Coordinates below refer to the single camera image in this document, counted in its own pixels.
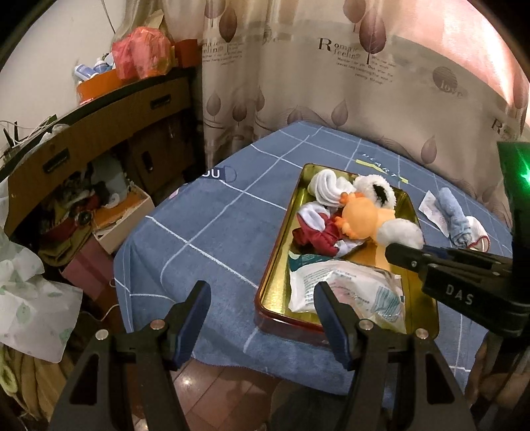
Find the right hand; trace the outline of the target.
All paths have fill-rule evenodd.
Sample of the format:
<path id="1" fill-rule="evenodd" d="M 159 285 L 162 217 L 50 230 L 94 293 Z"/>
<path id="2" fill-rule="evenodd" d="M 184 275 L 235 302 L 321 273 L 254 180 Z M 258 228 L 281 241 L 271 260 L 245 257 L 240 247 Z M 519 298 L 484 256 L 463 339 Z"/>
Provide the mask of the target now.
<path id="1" fill-rule="evenodd" d="M 464 390 L 468 406 L 477 401 L 480 395 L 494 401 L 501 408 L 513 409 L 529 384 L 529 350 L 525 351 L 525 367 L 518 365 L 516 371 L 504 383 L 507 374 L 489 373 L 487 360 L 489 355 L 489 335 L 482 340 L 482 345 L 475 354 L 475 361 Z"/>

